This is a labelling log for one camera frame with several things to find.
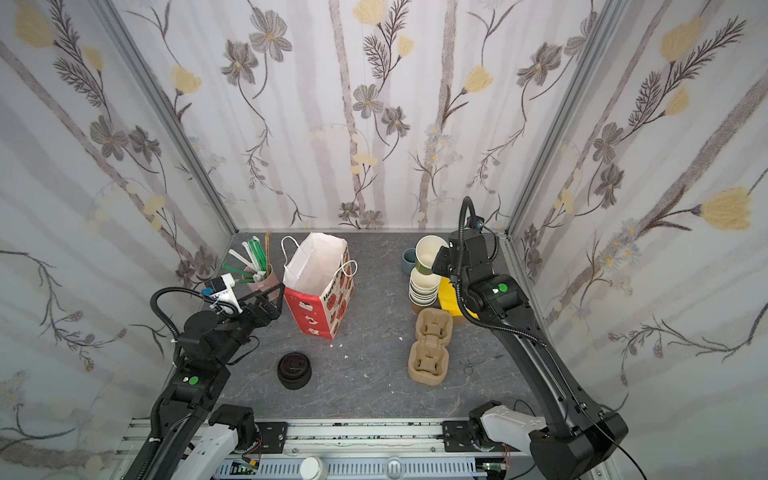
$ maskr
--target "table surface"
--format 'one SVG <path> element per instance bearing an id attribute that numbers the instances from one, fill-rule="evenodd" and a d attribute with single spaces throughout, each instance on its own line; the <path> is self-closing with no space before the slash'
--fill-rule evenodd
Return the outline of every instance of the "table surface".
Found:
<path id="1" fill-rule="evenodd" d="M 306 237 L 291 234 L 299 242 Z M 262 419 L 462 417 L 492 399 L 510 408 L 522 399 L 540 414 L 531 389 L 501 343 L 490 331 L 463 319 L 454 323 L 443 383 L 432 387 L 408 376 L 416 315 L 410 308 L 408 277 L 400 270 L 400 260 L 403 250 L 415 247 L 426 234 L 335 233 L 347 240 L 350 256 L 359 265 L 355 293 L 336 338 L 304 335 L 284 304 L 278 320 L 254 330 L 259 347 L 230 367 L 231 377 L 219 403 L 250 406 Z M 279 244 L 284 235 L 270 236 L 279 278 L 284 262 Z M 236 250 L 243 250 L 240 242 L 251 236 L 237 234 Z M 227 256 L 227 264 L 243 266 L 232 256 Z M 501 257 L 494 268 L 497 273 L 508 272 Z M 238 296 L 248 291 L 245 285 L 236 287 Z M 241 352 L 252 345 L 243 346 Z M 306 354 L 312 365 L 312 379 L 299 390 L 288 390 L 277 379 L 277 362 L 290 352 Z M 528 412 L 521 403 L 518 406 Z"/>

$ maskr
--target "white rope handle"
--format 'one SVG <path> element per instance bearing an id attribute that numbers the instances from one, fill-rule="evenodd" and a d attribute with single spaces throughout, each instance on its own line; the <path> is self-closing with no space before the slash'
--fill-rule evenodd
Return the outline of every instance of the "white rope handle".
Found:
<path id="1" fill-rule="evenodd" d="M 351 274 L 348 274 L 344 270 L 344 267 L 349 265 L 350 263 L 354 263 L 355 264 L 355 271 L 352 272 Z M 349 278 L 352 278 L 353 276 L 355 276 L 355 273 L 357 273 L 357 262 L 355 260 L 347 260 L 346 262 L 342 263 L 341 266 L 338 269 L 336 269 L 336 272 L 333 274 L 333 276 L 336 276 L 336 274 L 339 272 L 339 270 L 341 270 L 341 273 L 343 273 L 344 275 L 348 276 Z"/>
<path id="2" fill-rule="evenodd" d="M 286 238 L 293 240 L 293 242 L 296 244 L 296 248 L 299 248 L 299 242 L 297 242 L 295 238 L 291 237 L 290 235 L 283 237 L 283 239 L 280 241 L 280 246 L 283 248 L 283 256 L 286 257 L 286 262 L 283 264 L 283 266 L 288 266 L 288 253 L 286 253 L 286 245 L 284 243 Z"/>

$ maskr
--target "black cup lid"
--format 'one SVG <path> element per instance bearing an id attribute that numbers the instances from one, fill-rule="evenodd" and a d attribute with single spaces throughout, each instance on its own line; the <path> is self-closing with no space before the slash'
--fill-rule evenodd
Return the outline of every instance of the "black cup lid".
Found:
<path id="1" fill-rule="evenodd" d="M 311 375 L 310 359 L 303 353 L 289 353 L 277 363 L 277 378 L 288 389 L 297 390 L 305 386 Z"/>

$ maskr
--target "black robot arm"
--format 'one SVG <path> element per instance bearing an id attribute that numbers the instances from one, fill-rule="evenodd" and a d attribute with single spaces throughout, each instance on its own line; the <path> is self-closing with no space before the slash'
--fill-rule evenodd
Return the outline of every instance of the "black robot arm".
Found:
<path id="1" fill-rule="evenodd" d="M 440 250 L 432 271 L 451 280 L 464 317 L 501 341 L 544 409 L 547 427 L 529 434 L 536 465 L 550 480 L 578 478 L 613 453 L 627 435 L 627 424 L 618 413 L 604 412 L 581 388 L 548 345 L 515 279 L 494 273 L 498 238 L 494 235 L 488 255 L 483 228 L 472 199 L 465 197 L 458 230 L 449 234 L 449 247 Z"/>

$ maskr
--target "stacked paper cups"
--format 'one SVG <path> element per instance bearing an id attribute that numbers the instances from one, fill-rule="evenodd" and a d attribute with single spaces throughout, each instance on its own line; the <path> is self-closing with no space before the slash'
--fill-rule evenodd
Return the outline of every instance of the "stacked paper cups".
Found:
<path id="1" fill-rule="evenodd" d="M 437 292 L 442 277 L 432 273 L 432 264 L 435 262 L 440 247 L 447 246 L 448 243 L 436 235 L 423 237 L 416 244 L 416 266 L 411 270 L 411 280 L 408 287 L 411 310 L 414 313 L 419 313 L 437 300 Z"/>

